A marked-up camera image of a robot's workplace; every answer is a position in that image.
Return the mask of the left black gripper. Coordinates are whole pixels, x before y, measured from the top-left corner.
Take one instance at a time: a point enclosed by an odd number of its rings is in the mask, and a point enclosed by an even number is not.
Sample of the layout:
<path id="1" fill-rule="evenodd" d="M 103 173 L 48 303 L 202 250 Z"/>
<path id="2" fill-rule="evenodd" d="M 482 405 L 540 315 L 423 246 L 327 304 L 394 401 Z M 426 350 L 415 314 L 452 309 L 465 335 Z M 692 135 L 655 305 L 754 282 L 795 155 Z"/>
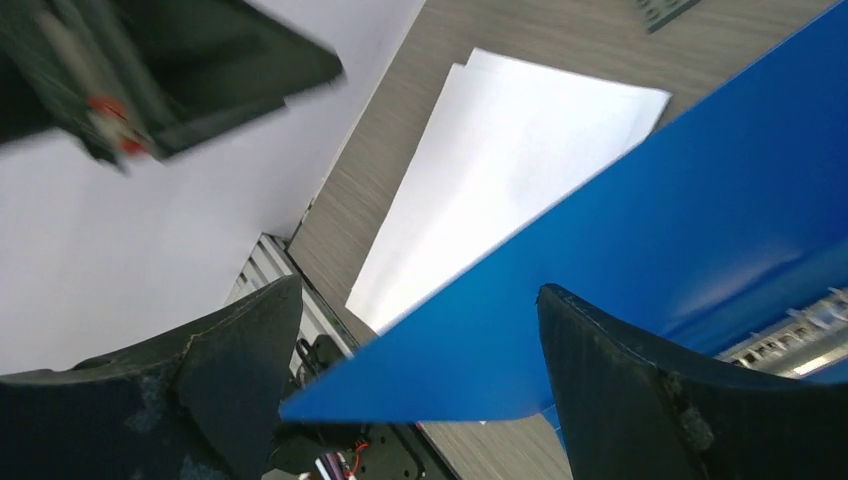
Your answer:
<path id="1" fill-rule="evenodd" d="M 1 142 L 60 129 L 101 164 L 165 161 L 343 73 L 249 1 L 5 1 Z"/>

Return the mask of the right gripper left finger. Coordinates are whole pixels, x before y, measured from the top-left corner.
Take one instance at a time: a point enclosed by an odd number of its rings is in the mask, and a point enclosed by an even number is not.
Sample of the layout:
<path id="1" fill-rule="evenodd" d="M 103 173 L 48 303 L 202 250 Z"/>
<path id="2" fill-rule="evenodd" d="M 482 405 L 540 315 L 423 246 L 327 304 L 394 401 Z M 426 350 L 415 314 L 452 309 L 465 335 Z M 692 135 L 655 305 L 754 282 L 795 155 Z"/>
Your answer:
<path id="1" fill-rule="evenodd" d="M 258 479 L 298 316 L 282 282 L 65 371 L 1 379 L 5 479 Z"/>

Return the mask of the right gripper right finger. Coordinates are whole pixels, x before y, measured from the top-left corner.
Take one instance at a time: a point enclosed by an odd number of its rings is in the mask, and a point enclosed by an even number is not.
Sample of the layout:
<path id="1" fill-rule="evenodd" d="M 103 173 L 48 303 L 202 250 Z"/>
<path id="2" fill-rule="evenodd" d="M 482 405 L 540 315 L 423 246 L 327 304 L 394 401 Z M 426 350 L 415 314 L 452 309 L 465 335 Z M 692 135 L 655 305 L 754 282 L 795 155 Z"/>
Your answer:
<path id="1" fill-rule="evenodd" d="M 555 285 L 539 334 L 576 479 L 843 479 L 847 387 L 741 368 Z"/>

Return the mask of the blue plastic folder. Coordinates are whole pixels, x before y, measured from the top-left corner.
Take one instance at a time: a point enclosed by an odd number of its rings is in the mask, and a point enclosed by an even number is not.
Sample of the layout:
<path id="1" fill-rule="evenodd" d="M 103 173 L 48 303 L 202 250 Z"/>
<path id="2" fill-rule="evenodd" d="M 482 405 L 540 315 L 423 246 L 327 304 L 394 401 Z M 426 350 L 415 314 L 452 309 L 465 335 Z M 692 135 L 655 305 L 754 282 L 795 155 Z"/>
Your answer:
<path id="1" fill-rule="evenodd" d="M 281 406 L 286 421 L 549 409 L 546 284 L 716 354 L 847 282 L 847 5 L 837 2 Z"/>

